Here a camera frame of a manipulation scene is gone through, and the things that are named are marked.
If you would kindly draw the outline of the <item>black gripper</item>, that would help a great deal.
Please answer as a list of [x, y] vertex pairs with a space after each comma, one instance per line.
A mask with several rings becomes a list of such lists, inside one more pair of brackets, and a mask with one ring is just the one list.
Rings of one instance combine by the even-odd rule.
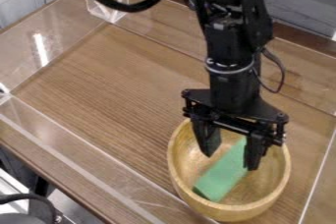
[[209, 73], [209, 88], [185, 89], [184, 115], [190, 119], [201, 153], [212, 157], [220, 144], [220, 129], [246, 137], [242, 166], [258, 169], [270, 145], [285, 141], [289, 116], [260, 94], [260, 69]]

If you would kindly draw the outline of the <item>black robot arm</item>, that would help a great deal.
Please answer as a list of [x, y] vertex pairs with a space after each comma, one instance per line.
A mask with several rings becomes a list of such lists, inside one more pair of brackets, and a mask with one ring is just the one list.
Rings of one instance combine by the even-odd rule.
[[273, 22], [264, 0], [189, 0], [206, 41], [208, 89], [186, 89], [184, 114], [189, 117], [198, 147], [213, 155], [218, 131], [246, 137], [242, 167], [258, 168], [268, 148], [284, 143], [289, 116], [260, 93], [261, 58], [277, 61], [266, 49]]

